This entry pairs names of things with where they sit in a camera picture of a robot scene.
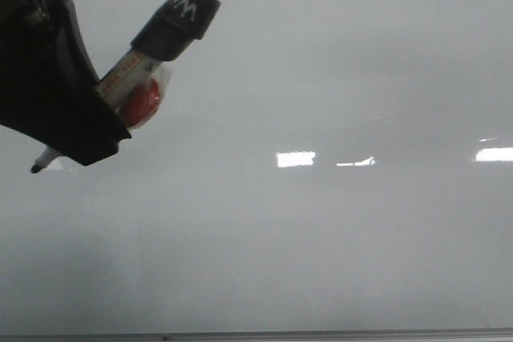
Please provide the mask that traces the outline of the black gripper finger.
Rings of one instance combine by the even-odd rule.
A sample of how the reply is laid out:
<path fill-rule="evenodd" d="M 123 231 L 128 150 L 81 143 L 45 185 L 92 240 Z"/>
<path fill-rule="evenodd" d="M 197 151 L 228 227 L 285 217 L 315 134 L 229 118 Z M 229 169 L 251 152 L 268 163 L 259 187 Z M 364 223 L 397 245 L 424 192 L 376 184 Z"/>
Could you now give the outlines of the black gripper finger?
<path fill-rule="evenodd" d="M 25 0 L 1 23 L 1 124 L 89 166 L 130 138 L 99 97 L 72 0 Z"/>

